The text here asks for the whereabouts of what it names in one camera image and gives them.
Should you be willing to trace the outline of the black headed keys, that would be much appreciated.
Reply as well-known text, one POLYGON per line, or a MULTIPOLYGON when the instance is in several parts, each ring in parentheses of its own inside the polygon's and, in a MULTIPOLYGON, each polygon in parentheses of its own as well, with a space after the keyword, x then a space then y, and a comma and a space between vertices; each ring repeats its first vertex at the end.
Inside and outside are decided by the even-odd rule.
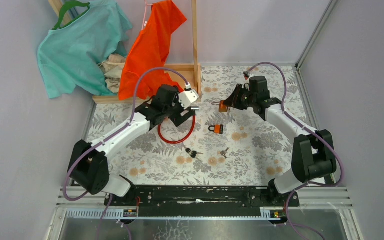
POLYGON ((192 150, 191 148, 185 148, 185 152, 193 159, 195 159, 198 155, 203 155, 201 152, 197 152, 196 150, 192 150))

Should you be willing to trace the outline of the teal shirt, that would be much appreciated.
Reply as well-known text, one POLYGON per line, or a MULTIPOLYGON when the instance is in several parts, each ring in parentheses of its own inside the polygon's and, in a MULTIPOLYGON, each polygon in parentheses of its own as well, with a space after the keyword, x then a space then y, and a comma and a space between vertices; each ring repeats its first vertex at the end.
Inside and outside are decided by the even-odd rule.
POLYGON ((115 0, 92 0, 68 26, 54 27, 37 50, 37 62, 49 99, 80 87, 95 96, 111 96, 99 64, 111 54, 127 56, 124 42, 133 26, 115 0))

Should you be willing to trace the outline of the green clothes hanger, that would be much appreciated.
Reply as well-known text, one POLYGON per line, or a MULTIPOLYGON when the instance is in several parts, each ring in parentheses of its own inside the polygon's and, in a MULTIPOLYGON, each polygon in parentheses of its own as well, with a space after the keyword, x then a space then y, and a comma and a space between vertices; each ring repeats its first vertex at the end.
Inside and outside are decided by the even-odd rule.
POLYGON ((58 17, 56 24, 51 29, 52 31, 68 27, 91 8, 91 4, 89 2, 81 2, 78 0, 68 0, 65 3, 62 3, 60 0, 50 0, 49 3, 52 8, 56 10, 58 17), (75 17, 70 17, 69 14, 71 14, 72 10, 75 10, 76 8, 86 8, 86 10, 81 14, 77 14, 75 17))

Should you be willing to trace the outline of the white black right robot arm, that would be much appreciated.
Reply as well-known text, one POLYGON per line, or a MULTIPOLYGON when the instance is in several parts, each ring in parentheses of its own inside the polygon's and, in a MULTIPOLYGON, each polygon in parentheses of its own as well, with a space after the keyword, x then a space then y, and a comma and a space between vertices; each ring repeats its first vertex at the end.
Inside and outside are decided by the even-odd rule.
POLYGON ((252 76, 247 84, 237 84, 233 93, 219 104, 221 113, 249 108, 276 127, 292 144, 291 169, 269 183, 272 189, 267 191, 266 198, 271 205, 281 205, 287 199, 286 193, 337 171, 331 133, 316 130, 289 114, 280 99, 270 96, 264 76, 252 76))

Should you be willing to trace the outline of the orange shirt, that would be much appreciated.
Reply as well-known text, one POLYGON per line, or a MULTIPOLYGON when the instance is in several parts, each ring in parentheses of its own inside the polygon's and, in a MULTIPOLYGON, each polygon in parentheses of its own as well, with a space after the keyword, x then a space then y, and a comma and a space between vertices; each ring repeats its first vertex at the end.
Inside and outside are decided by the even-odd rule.
POLYGON ((165 66, 172 34, 186 21, 187 18, 171 0, 152 5, 147 25, 127 55, 118 91, 120 101, 134 96, 136 84, 146 71, 165 66))

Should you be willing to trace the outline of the aluminium frame rail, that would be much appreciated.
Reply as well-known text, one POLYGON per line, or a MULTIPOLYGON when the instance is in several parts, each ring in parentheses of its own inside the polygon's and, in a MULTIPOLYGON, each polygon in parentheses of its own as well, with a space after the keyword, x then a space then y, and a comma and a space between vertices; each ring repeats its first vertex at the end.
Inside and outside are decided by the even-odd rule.
POLYGON ((325 11, 323 12, 319 22, 316 25, 308 43, 306 44, 302 54, 300 55, 297 62, 295 63, 295 67, 296 67, 297 71, 301 70, 301 68, 304 65, 309 53, 311 52, 314 44, 316 43, 319 35, 321 34, 327 21, 330 19, 333 11, 335 10, 335 8, 339 2, 340 2, 339 0, 330 0, 329 1, 325 11))

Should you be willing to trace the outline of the wooden clothes rack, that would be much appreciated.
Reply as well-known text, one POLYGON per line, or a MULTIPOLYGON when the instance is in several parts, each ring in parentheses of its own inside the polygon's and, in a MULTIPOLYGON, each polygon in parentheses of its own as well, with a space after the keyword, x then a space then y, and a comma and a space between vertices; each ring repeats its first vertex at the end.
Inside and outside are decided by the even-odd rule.
MULTIPOLYGON (((197 24, 197 1, 191 0, 191 12, 192 12, 192 39, 193 39, 193 64, 192 63, 168 63, 165 66, 178 71, 190 83, 191 87, 195 89, 198 95, 202 96, 202 78, 201 78, 201 64, 198 61, 198 24, 197 24)), ((59 13, 64 3, 62 0, 48 0, 49 5, 54 10, 55 14, 59 17, 59 13)), ((72 17, 63 14, 62 23, 67 24, 72 20, 72 17)), ((172 80, 178 82, 184 87, 184 81, 175 76, 174 73, 169 73, 172 80)), ((121 104, 121 103, 133 103, 133 98, 125 100, 119 100, 117 96, 92 96, 93 101, 96 104, 121 104)))

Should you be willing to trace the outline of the pink clothes hanger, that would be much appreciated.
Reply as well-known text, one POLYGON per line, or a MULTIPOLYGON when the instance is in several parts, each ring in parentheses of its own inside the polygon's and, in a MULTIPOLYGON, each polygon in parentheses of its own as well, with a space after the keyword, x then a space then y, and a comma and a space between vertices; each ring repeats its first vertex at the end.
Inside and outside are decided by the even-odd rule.
POLYGON ((149 3, 148 0, 144 0, 144 14, 143 14, 143 19, 142 19, 142 24, 141 24, 141 30, 143 31, 148 23, 148 9, 152 9, 153 4, 149 3))

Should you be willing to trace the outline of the brass padlock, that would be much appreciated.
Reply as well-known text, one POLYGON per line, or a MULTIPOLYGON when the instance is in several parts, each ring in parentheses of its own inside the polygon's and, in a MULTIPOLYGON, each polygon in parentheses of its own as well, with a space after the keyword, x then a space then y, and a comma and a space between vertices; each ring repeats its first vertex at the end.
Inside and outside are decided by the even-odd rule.
POLYGON ((218 107, 219 113, 227 113, 229 111, 229 107, 224 104, 224 101, 212 102, 211 105, 218 107))

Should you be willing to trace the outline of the orange black padlock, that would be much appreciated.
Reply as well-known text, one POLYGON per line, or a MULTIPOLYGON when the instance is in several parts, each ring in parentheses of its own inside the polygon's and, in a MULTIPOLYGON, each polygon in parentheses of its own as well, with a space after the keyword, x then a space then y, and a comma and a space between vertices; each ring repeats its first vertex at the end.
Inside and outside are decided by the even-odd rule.
POLYGON ((222 135, 224 133, 224 125, 223 124, 210 125, 208 127, 208 130, 212 133, 222 135))

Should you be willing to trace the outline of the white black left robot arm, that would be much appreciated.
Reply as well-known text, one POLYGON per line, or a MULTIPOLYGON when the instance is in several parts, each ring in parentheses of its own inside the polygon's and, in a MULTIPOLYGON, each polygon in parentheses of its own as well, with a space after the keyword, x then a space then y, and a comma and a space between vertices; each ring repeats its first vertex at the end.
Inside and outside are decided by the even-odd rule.
POLYGON ((195 116, 193 104, 199 99, 195 89, 180 92, 177 87, 163 84, 156 95, 133 110, 133 115, 112 131, 91 142, 78 141, 73 148, 66 180, 74 180, 87 193, 115 195, 124 206, 132 204, 135 192, 125 177, 111 174, 109 161, 123 148, 150 132, 165 119, 175 126, 195 116))

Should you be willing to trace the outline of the floral table mat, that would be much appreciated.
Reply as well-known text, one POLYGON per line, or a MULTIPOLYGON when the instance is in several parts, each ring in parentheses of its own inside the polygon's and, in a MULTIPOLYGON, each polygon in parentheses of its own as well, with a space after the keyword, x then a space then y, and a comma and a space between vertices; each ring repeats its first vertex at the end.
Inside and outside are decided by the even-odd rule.
MULTIPOLYGON (((243 84, 245 66, 203 66, 202 96, 195 129, 180 144, 163 142, 158 130, 138 137, 109 161, 109 171, 137 185, 264 186, 290 169, 292 145, 273 125, 252 109, 218 112, 213 102, 226 99, 237 84, 243 84), (223 134, 208 130, 224 125, 223 134), (191 158, 185 148, 199 153, 191 158), (227 159, 220 152, 229 148, 227 159)), ((161 127, 168 140, 187 135, 188 120, 176 127, 165 120, 161 127)))

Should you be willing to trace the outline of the beige crumpled cloth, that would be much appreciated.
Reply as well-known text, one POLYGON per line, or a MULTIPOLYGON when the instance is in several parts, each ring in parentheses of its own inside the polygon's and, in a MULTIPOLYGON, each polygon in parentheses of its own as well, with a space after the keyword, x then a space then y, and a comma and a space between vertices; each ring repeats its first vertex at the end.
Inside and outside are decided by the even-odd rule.
POLYGON ((125 62, 126 58, 122 55, 111 54, 107 60, 98 64, 104 74, 106 86, 112 93, 119 92, 125 62))

